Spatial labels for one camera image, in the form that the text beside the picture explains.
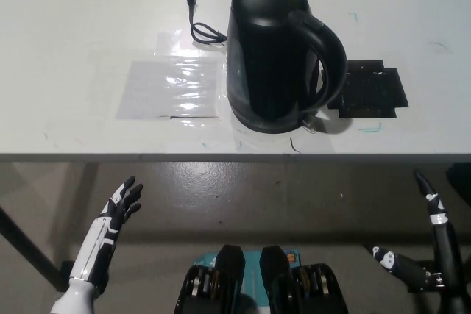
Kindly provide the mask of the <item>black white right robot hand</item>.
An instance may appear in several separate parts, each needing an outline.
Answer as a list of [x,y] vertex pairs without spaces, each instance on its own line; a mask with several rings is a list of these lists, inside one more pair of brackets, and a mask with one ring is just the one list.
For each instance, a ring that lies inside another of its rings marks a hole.
[[413,291],[448,290],[457,292],[465,286],[461,253],[450,216],[441,196],[418,170],[414,178],[419,191],[427,201],[429,220],[433,235],[435,271],[418,262],[380,246],[365,245],[365,249],[392,276],[401,280]]

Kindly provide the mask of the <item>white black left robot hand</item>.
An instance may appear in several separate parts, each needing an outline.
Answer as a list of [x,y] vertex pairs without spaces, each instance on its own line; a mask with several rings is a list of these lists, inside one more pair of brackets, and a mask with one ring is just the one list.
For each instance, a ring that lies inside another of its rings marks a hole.
[[107,200],[82,243],[70,277],[99,287],[107,276],[121,228],[140,210],[143,185],[131,176]]

